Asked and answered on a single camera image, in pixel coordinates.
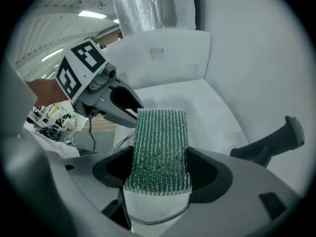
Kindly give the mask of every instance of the fluorescent light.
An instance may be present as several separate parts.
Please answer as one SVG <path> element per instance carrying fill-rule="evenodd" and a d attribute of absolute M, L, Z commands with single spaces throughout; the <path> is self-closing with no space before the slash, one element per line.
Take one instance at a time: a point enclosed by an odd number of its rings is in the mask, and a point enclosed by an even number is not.
<path fill-rule="evenodd" d="M 54 73 L 52 73 L 47 79 L 49 79 L 53 74 L 55 74 L 56 73 L 56 71 L 54 72 Z"/>
<path fill-rule="evenodd" d="M 106 15 L 103 15 L 103 14 L 99 14 L 99 13 L 95 13 L 95 12 L 91 12 L 91 11 L 86 11 L 86 10 L 83 10 L 82 12 L 80 12 L 78 14 L 79 17 L 91 17 L 91 18 L 105 18 Z"/>
<path fill-rule="evenodd" d="M 42 62 L 46 61 L 47 59 L 49 59 L 49 58 L 52 57 L 53 55 L 55 55 L 55 54 L 57 54 L 57 53 L 60 53 L 62 50 L 63 50 L 63 48 L 61 48 L 61 49 L 59 49 L 59 50 L 57 50 L 57 51 L 55 51 L 55 52 L 53 52 L 53 53 L 51 53 L 51 54 L 45 56 L 44 58 L 42 58 L 41 61 L 42 61 Z"/>

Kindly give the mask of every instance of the scrub sponge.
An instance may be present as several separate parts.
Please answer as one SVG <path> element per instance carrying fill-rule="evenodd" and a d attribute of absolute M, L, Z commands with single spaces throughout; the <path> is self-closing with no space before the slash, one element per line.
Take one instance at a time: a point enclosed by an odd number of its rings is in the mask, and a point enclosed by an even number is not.
<path fill-rule="evenodd" d="M 176 109 L 138 109 L 128 191 L 167 196 L 192 191 L 187 171 L 187 114 Z"/>

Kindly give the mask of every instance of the silver pipe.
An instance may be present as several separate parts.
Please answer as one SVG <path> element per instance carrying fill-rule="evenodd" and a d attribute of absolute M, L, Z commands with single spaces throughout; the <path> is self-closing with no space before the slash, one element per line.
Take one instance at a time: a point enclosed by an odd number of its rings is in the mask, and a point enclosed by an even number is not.
<path fill-rule="evenodd" d="M 195 29 L 194 0 L 113 0 L 124 37 L 161 28 Z"/>

